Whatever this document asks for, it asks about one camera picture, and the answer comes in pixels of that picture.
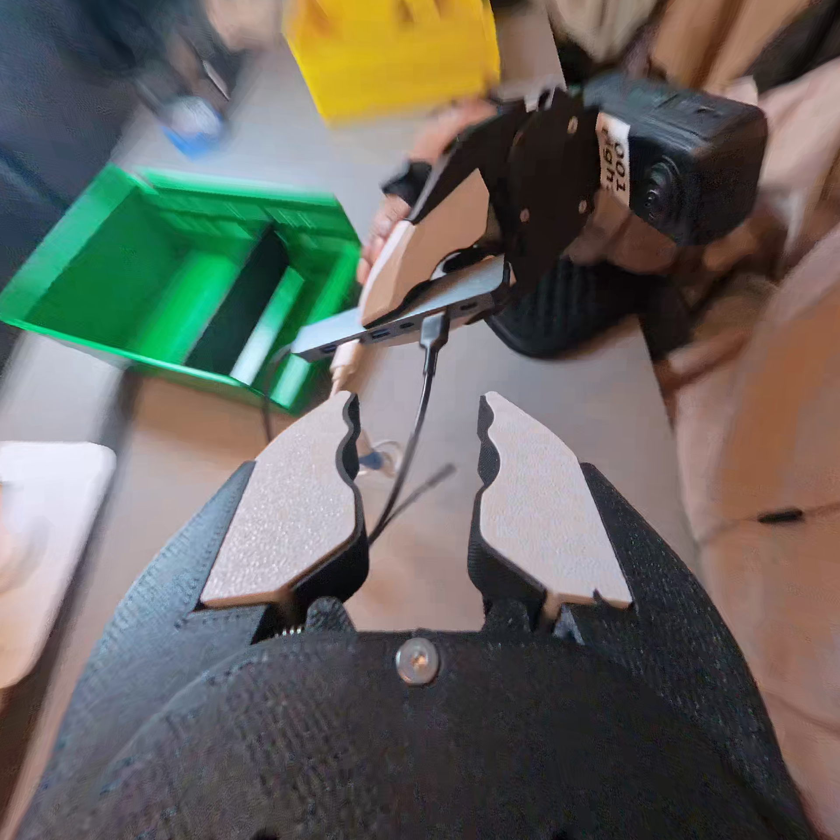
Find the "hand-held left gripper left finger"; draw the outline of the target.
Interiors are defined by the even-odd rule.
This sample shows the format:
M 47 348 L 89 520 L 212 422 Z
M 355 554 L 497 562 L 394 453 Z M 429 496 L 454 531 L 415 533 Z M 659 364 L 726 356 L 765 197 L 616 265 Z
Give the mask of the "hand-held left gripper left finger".
M 206 579 L 204 607 L 306 611 L 361 588 L 370 561 L 355 484 L 360 431 L 358 396 L 338 392 L 259 454 Z

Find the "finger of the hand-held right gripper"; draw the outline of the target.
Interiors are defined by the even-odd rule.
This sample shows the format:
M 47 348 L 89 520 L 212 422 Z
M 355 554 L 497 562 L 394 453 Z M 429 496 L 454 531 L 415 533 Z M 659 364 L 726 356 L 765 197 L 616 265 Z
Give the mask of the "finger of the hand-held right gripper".
M 487 229 L 489 191 L 474 169 L 422 220 L 402 220 L 373 263 L 360 296 L 360 322 L 369 327 L 395 312 L 442 260 L 477 242 Z

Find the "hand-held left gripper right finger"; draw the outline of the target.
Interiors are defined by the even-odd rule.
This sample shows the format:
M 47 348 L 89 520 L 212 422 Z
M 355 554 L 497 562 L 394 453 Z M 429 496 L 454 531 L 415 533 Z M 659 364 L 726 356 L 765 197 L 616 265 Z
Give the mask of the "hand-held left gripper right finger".
M 485 617 L 508 602 L 527 625 L 571 606 L 627 614 L 631 588 L 573 450 L 498 392 L 479 398 L 477 435 L 467 571 Z

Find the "grey usb hub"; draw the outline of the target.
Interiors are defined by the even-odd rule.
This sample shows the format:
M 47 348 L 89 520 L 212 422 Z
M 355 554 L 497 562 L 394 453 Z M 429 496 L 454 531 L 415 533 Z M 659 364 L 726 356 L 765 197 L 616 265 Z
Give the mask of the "grey usb hub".
M 365 327 L 361 309 L 342 311 L 302 327 L 289 353 L 306 362 L 324 361 L 353 341 L 361 347 L 410 343 L 418 340 L 423 321 L 445 312 L 451 329 L 486 318 L 507 302 L 516 279 L 502 256 L 442 275 L 430 282 L 404 310 Z

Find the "person's right forearm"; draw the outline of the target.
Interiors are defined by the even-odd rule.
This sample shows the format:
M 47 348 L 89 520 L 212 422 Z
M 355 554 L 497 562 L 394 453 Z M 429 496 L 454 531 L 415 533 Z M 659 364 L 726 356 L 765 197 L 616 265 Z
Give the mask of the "person's right forearm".
M 835 1 L 669 2 L 651 60 L 683 88 L 752 77 L 763 93 L 838 57 L 838 20 Z

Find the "person's right hand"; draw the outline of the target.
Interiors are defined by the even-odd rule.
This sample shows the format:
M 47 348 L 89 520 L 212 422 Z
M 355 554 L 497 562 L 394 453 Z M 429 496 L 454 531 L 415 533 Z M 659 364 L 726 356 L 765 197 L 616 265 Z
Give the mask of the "person's right hand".
M 455 101 L 433 113 L 416 133 L 415 140 L 406 158 L 410 162 L 434 164 L 445 148 L 459 133 L 475 123 L 481 123 L 497 113 L 495 102 L 483 98 Z M 364 285 L 375 261 L 394 226 L 411 211 L 411 205 L 399 196 L 385 195 L 360 252 L 356 279 Z

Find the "yellow plastic box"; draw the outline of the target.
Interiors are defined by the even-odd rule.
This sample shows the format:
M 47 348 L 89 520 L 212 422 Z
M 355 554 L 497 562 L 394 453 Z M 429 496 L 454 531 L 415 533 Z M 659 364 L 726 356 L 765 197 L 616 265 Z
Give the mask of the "yellow plastic box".
M 489 2 L 291 2 L 284 32 L 328 124 L 420 112 L 500 80 Z

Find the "person's leg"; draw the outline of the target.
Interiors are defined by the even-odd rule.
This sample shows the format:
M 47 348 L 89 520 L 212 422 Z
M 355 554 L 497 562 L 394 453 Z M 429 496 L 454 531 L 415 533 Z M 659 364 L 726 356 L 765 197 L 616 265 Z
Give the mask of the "person's leg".
M 700 578 L 768 708 L 807 815 L 839 832 L 839 233 L 675 398 Z

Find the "white flat pad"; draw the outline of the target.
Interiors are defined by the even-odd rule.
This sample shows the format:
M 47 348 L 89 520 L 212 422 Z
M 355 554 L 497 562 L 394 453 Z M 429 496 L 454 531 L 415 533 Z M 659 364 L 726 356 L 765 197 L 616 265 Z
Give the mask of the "white flat pad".
M 2 442 L 2 693 L 44 652 L 115 466 L 99 444 Z

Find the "blue and white packet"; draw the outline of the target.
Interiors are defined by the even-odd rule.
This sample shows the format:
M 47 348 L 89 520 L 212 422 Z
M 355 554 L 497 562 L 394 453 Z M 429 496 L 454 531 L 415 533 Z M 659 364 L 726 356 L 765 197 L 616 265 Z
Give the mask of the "blue and white packet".
M 204 98 L 179 97 L 164 106 L 164 136 L 189 159 L 217 149 L 224 136 L 224 120 Z

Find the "green plastic box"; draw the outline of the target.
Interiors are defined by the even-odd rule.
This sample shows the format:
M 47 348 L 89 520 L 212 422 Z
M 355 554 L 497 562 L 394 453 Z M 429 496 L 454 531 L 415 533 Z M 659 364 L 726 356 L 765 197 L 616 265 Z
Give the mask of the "green plastic box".
M 360 245 L 337 198 L 107 165 L 2 291 L 2 321 L 143 373 L 288 414 L 326 362 L 271 359 L 354 305 Z

